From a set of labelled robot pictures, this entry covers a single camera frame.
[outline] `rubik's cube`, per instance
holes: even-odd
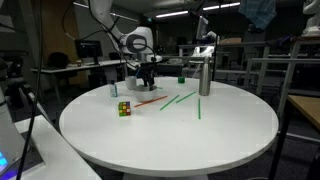
[[[119,102],[119,116],[130,116],[131,115],[131,108],[130,102]]]

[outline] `metal cylinder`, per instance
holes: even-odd
[[[200,83],[199,83],[199,94],[201,96],[210,95],[211,85],[211,65],[210,58],[206,57],[201,68]]]

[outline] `computer monitor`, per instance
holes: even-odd
[[[100,41],[75,40],[79,58],[93,58],[94,64],[99,65],[98,57],[102,56]]]
[[[199,24],[198,24],[198,31],[197,31],[197,36],[196,36],[196,39],[197,40],[204,40],[205,39],[205,36],[207,35],[207,29],[208,29],[208,24],[209,24],[209,21],[200,16],[199,18]]]

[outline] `green stick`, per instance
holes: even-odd
[[[180,99],[180,100],[179,100],[179,101],[177,101],[176,103],[179,103],[179,102],[181,102],[181,101],[183,101],[183,100],[187,99],[188,97],[190,97],[190,96],[194,95],[195,93],[196,93],[196,92],[193,92],[193,93],[191,93],[191,94],[189,94],[189,95],[185,96],[184,98]]]
[[[198,101],[198,118],[199,118],[199,120],[201,119],[201,100],[200,100],[200,98]]]
[[[164,106],[160,109],[160,111],[162,111],[164,108],[166,108],[169,104],[171,104],[171,103],[172,103],[174,100],[176,100],[178,97],[179,97],[179,95],[176,96],[175,98],[171,99],[171,101],[169,101],[166,105],[164,105]]]

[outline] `round white table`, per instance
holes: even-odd
[[[124,82],[119,97],[109,86],[83,94],[62,112],[60,129],[85,159],[117,171],[153,177],[197,177],[245,164],[269,148],[278,131],[274,110],[257,96],[226,84],[212,82],[210,96],[198,93],[198,79],[157,78],[157,97],[139,104]],[[201,99],[201,119],[198,100]],[[118,103],[131,102],[132,115],[119,117]]]

